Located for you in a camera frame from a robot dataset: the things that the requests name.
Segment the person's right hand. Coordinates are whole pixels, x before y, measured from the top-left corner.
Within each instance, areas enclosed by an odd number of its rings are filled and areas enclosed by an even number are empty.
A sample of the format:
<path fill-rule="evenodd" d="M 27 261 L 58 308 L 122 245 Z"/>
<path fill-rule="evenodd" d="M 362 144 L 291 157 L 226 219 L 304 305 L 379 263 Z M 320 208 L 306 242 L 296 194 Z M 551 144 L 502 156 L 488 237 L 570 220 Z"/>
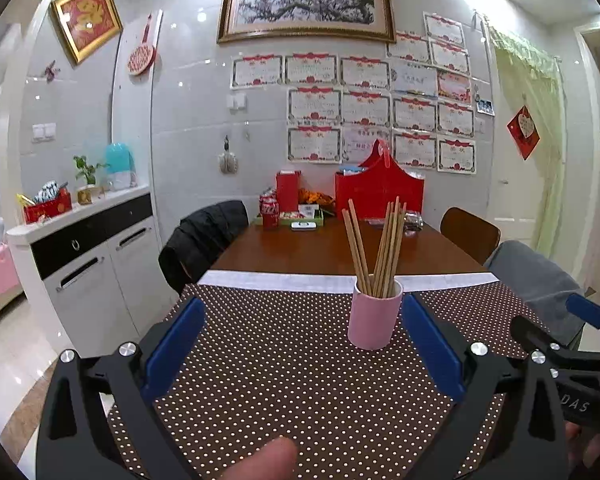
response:
<path fill-rule="evenodd" d="M 574 422 L 565 422 L 568 444 L 569 472 L 577 468 L 590 469 L 600 457 L 600 434 Z"/>

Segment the person's left thumb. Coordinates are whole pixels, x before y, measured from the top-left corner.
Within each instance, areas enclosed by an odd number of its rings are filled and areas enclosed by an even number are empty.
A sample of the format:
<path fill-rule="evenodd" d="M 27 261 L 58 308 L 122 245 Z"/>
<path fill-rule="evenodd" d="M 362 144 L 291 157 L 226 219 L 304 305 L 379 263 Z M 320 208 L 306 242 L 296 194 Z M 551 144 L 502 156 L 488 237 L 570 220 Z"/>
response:
<path fill-rule="evenodd" d="M 298 448 L 293 440 L 278 437 L 221 474 L 222 480 L 287 480 L 294 478 Z"/>

